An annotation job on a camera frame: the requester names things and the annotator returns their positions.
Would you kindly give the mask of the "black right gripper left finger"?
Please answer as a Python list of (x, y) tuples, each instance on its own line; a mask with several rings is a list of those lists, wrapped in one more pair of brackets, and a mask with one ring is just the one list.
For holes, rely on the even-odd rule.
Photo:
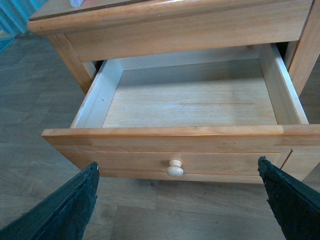
[(0, 231), (2, 240), (81, 240), (97, 201), (96, 162)]

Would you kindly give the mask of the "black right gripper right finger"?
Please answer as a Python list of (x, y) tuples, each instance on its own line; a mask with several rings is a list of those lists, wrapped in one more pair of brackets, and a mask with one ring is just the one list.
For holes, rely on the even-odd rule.
[(320, 238), (320, 193), (273, 165), (258, 159), (267, 202), (287, 240)]

